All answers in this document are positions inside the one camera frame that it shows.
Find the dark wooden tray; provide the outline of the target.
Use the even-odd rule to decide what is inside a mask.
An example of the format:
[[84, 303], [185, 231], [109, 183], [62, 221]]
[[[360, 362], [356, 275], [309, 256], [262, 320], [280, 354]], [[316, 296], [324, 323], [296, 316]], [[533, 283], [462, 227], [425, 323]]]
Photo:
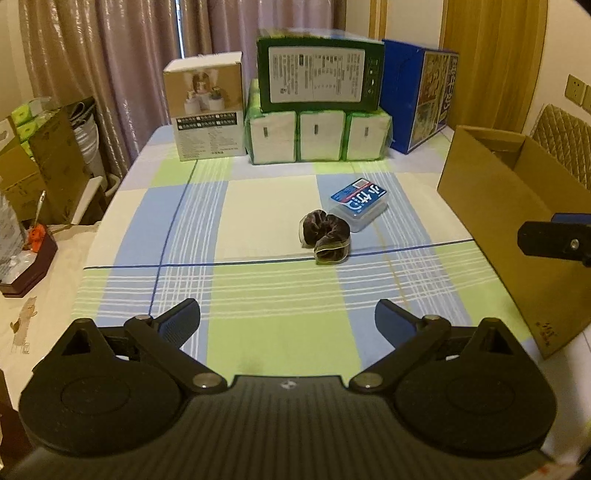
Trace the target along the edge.
[[58, 247], [43, 224], [28, 232], [25, 248], [9, 261], [8, 272], [1, 281], [1, 294], [6, 298], [23, 298], [45, 278]]

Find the green wrapped tissue pack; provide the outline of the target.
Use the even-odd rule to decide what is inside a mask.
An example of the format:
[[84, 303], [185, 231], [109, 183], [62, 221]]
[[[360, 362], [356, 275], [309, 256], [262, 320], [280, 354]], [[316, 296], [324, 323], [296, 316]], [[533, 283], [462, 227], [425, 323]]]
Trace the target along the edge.
[[254, 165], [380, 160], [392, 136], [393, 120], [383, 110], [264, 113], [259, 81], [250, 83], [245, 148]]

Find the large brown cardboard box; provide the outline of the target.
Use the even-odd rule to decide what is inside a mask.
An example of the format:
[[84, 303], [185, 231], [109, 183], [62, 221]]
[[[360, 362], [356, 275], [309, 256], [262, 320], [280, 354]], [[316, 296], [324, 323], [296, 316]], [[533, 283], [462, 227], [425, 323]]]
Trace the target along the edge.
[[530, 137], [459, 126], [438, 192], [545, 358], [590, 323], [590, 192]]

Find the dark brown scrunchie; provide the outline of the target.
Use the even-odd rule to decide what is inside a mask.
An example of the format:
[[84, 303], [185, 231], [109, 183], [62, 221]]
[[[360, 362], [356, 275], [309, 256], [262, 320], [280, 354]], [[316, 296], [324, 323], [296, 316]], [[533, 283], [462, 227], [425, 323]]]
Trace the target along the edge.
[[312, 211], [298, 226], [301, 247], [311, 249], [318, 265], [339, 264], [351, 251], [351, 228], [342, 218], [324, 210]]

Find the clear box with blue label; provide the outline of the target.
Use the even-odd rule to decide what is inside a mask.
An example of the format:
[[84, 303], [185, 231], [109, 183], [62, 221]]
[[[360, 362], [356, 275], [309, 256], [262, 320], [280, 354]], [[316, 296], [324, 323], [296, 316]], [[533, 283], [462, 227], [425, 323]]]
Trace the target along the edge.
[[353, 233], [359, 233], [388, 209], [388, 191], [366, 178], [343, 187], [329, 198], [329, 213], [349, 224]]

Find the white beige product box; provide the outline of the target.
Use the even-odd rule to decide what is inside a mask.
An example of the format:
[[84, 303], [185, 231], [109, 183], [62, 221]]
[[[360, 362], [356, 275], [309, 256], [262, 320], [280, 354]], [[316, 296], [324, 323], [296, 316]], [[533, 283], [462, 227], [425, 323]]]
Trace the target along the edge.
[[245, 155], [242, 52], [172, 60], [163, 82], [180, 160]]

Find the brown cardboard boxes stack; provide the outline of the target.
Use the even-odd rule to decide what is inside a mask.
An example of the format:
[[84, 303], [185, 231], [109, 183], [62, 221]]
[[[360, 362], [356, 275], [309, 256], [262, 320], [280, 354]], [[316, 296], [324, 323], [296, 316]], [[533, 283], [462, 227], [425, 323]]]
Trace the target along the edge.
[[71, 224], [91, 179], [65, 107], [1, 120], [1, 193], [22, 222]]

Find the blue milk carton box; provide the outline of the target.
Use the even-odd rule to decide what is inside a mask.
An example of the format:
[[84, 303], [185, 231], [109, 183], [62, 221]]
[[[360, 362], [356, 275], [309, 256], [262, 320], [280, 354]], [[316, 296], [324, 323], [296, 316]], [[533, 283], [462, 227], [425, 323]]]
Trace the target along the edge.
[[408, 154], [447, 126], [459, 54], [387, 40], [380, 106], [393, 120], [391, 147]]

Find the wooden door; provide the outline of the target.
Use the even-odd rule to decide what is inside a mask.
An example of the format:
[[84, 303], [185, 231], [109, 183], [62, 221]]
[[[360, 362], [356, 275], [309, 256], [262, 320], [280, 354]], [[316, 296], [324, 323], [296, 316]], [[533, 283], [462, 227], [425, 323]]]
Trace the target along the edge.
[[548, 3], [444, 3], [440, 45], [459, 54], [448, 125], [523, 130], [539, 76]]

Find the plaid bed sheet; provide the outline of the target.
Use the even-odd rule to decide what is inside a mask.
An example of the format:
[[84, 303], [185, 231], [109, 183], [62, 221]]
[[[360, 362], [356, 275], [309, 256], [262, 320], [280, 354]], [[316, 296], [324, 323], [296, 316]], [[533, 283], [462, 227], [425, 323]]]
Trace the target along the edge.
[[[72, 314], [115, 326], [193, 298], [201, 324], [184, 350], [226, 377], [353, 376], [391, 349], [374, 321], [381, 299], [456, 325], [500, 318], [538, 358], [503, 284], [438, 194], [453, 136], [445, 129], [380, 161], [256, 166], [182, 162], [161, 127], [100, 224]], [[387, 210], [353, 234], [344, 262], [320, 265], [301, 246], [301, 218], [360, 178], [386, 190]]]

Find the white plastic bag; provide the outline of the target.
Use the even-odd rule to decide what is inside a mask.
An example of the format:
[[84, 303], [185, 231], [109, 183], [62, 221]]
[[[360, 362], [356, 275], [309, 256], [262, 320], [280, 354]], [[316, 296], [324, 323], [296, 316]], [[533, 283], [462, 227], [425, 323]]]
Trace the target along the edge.
[[21, 222], [8, 199], [0, 195], [0, 278], [8, 274], [11, 259], [18, 255], [25, 243]]

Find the beige curtain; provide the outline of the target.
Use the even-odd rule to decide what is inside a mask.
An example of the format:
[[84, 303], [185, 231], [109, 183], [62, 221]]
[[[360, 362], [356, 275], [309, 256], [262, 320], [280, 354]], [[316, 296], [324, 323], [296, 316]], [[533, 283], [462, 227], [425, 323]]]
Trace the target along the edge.
[[101, 155], [119, 177], [169, 122], [171, 60], [240, 51], [249, 82], [259, 30], [346, 26], [342, 1], [21, 1], [18, 12], [34, 94], [61, 106], [93, 98]]

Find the green box with white label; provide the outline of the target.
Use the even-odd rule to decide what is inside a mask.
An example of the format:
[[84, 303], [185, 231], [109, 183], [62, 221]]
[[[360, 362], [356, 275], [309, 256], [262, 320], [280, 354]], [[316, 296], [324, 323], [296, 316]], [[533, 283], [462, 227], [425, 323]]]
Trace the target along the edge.
[[381, 98], [385, 43], [331, 29], [262, 29], [256, 39], [264, 112], [373, 112]]

